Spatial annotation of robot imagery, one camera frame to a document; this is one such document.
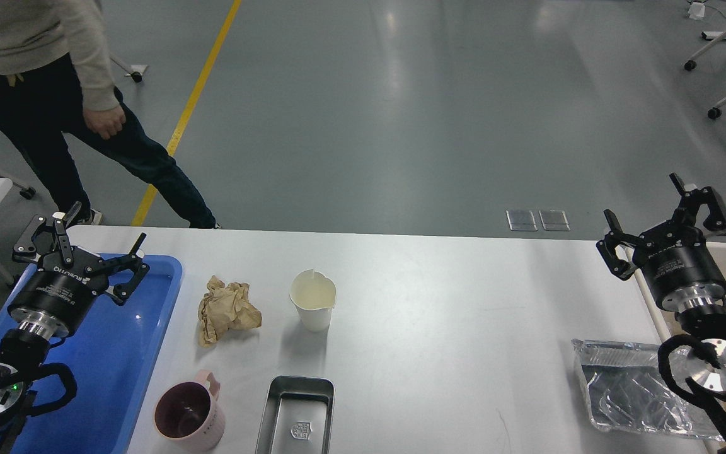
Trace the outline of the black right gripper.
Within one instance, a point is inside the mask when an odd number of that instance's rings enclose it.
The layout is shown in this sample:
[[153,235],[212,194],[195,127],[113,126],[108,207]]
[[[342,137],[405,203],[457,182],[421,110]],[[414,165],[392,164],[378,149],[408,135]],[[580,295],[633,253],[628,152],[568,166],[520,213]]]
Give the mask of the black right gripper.
[[[682,313],[726,297],[726,279],[706,247],[703,231],[695,227],[698,211],[705,206],[708,215],[702,222],[703,230],[710,236],[726,236],[726,206],[713,187],[688,187],[677,173],[670,173],[669,179],[681,196],[671,218],[674,224],[660,224],[639,236],[631,235],[622,229],[616,213],[605,209],[609,230],[596,242],[596,248],[620,281],[628,281],[638,267],[657,307]],[[635,249],[633,262],[618,254],[622,245]]]

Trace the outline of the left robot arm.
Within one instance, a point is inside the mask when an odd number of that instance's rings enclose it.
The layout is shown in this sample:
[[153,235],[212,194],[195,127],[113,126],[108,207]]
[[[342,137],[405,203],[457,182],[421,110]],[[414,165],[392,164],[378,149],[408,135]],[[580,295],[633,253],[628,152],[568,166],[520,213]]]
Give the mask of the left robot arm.
[[112,259],[73,245],[68,229],[81,206],[34,216],[13,247],[15,262],[37,269],[8,306],[17,325],[0,340],[0,453],[11,451],[29,417],[60,410],[77,396],[70,367],[46,362],[52,339],[61,345],[73,336],[101,295],[124,305],[149,273],[139,249],[145,233]]

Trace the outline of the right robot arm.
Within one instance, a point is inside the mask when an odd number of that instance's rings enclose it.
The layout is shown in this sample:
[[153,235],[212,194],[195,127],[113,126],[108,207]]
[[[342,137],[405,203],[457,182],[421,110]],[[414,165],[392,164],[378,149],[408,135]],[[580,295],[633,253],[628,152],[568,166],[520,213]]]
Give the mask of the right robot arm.
[[688,186],[677,173],[669,179],[680,195],[671,218],[631,235],[606,209],[608,232],[596,247],[618,279],[640,271],[655,305],[674,314],[682,333],[658,348],[659,374],[726,444],[726,279],[706,245],[706,235],[726,236],[726,207],[713,187]]

